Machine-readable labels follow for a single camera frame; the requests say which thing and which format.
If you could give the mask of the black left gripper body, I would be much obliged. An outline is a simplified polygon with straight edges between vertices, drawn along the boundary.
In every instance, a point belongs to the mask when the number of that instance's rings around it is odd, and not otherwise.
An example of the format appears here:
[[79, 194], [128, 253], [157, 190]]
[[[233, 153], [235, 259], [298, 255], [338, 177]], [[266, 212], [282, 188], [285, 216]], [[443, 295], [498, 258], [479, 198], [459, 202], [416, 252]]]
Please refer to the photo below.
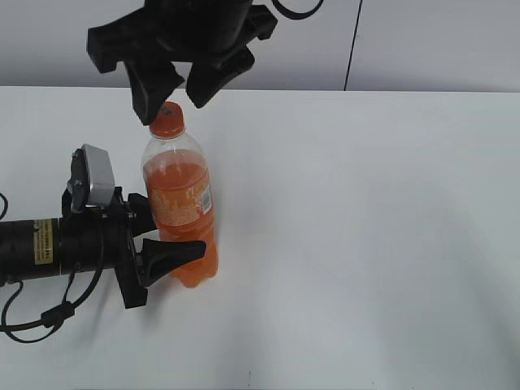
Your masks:
[[78, 308], [97, 287], [101, 274], [112, 268], [127, 309], [145, 306], [148, 291], [141, 284], [140, 266], [131, 230], [131, 210], [120, 187], [115, 188], [108, 207], [85, 207], [81, 213], [70, 209], [71, 196], [62, 195], [62, 218], [58, 221], [60, 272], [76, 274], [93, 271], [86, 290], [72, 303]]

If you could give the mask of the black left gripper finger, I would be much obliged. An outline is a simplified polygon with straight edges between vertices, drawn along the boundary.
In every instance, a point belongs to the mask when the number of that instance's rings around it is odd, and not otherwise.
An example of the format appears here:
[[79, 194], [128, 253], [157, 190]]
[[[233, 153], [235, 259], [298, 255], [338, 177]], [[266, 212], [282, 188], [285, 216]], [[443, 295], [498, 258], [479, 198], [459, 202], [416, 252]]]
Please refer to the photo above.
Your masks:
[[131, 230], [134, 237], [157, 229], [147, 197], [139, 193], [130, 193], [128, 195], [128, 206], [132, 214]]
[[205, 252], [206, 243], [202, 240], [166, 242], [144, 239], [140, 252], [142, 286], [148, 288], [175, 269], [203, 258]]

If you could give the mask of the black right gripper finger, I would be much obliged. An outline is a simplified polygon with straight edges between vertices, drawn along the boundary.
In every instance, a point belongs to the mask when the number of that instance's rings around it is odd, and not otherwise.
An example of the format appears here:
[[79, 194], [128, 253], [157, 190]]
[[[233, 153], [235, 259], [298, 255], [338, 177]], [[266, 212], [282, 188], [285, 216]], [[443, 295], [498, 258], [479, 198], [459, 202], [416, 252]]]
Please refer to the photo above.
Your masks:
[[136, 60], [123, 64], [132, 92], [133, 110], [141, 123], [148, 126], [184, 78], [167, 60]]
[[194, 63], [186, 83], [186, 93], [196, 108], [204, 107], [217, 92], [249, 71], [255, 63], [252, 52], [244, 47], [220, 67]]

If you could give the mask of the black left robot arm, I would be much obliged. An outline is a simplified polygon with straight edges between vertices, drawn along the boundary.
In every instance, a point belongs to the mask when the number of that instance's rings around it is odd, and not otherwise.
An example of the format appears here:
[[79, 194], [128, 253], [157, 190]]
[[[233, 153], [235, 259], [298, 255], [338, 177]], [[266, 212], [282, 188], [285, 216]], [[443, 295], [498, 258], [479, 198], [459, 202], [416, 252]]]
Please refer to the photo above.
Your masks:
[[145, 306], [148, 287], [171, 271], [202, 258], [202, 240], [164, 242], [136, 237], [156, 226], [148, 199], [123, 196], [115, 188], [108, 206], [72, 211], [72, 195], [62, 196], [60, 218], [1, 224], [1, 281], [32, 280], [72, 272], [112, 268], [125, 308]]

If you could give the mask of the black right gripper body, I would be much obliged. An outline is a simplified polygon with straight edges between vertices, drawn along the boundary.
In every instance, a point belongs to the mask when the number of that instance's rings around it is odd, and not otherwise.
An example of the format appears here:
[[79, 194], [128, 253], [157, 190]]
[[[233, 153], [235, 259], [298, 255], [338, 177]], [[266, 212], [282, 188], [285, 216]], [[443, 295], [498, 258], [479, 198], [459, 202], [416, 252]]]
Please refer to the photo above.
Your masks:
[[101, 73], [137, 59], [221, 67], [247, 45], [271, 37], [278, 23], [251, 1], [146, 1], [143, 7], [87, 32], [87, 53]]

